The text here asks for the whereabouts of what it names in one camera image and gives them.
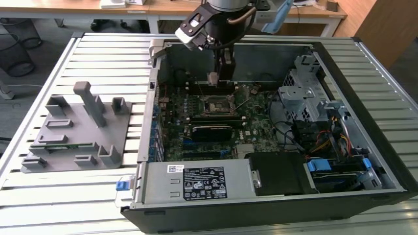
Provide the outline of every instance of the red wire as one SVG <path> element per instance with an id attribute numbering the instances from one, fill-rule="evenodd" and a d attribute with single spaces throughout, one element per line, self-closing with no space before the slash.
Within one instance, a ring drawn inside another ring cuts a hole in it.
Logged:
<path id="1" fill-rule="evenodd" d="M 328 131 L 320 131 L 320 132 L 318 133 L 318 136 L 316 136 L 316 144 L 319 143 L 320 134 L 322 134 L 322 133 L 326 133 L 326 132 L 328 132 Z"/>

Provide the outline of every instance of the barcode sticker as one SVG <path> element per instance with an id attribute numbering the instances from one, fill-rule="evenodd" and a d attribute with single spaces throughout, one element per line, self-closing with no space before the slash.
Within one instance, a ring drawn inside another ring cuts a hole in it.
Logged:
<path id="1" fill-rule="evenodd" d="M 168 165 L 167 173 L 181 173 L 184 169 L 184 165 Z"/>

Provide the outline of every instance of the motherboard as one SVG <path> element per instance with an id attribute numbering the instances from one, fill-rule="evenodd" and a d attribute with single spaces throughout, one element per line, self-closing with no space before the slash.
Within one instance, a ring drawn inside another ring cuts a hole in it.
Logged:
<path id="1" fill-rule="evenodd" d="M 224 89 L 193 82 L 161 85 L 164 161 L 237 159 L 249 152 L 277 151 L 268 118 L 275 91 L 261 84 Z"/>

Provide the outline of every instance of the aluminum table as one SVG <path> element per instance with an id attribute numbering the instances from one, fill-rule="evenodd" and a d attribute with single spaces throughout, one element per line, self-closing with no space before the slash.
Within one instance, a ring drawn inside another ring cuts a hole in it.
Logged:
<path id="1" fill-rule="evenodd" d="M 255 40 L 264 36 L 249 36 Z M 0 234 L 140 235 L 115 206 L 115 183 L 136 170 L 145 92 L 149 76 L 149 41 L 172 35 L 85 33 L 70 39 L 44 88 L 33 102 L 0 160 Z M 280 40 L 284 37 L 268 37 Z M 295 41 L 311 37 L 285 37 Z M 408 170 L 418 179 L 418 106 L 374 59 L 362 43 L 320 38 Z M 76 81 L 92 84 L 103 102 L 123 96 L 133 102 L 123 168 L 24 174 L 20 163 L 36 138 L 48 97 L 72 94 Z M 121 192 L 121 199 L 131 197 Z M 181 234 L 416 234 L 418 198 L 374 208 L 346 220 L 315 221 Z"/>

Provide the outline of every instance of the warning label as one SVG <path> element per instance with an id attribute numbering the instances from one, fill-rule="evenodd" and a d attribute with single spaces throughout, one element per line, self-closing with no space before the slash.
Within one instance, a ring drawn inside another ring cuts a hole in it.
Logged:
<path id="1" fill-rule="evenodd" d="M 185 201 L 228 198 L 223 167 L 183 169 Z"/>

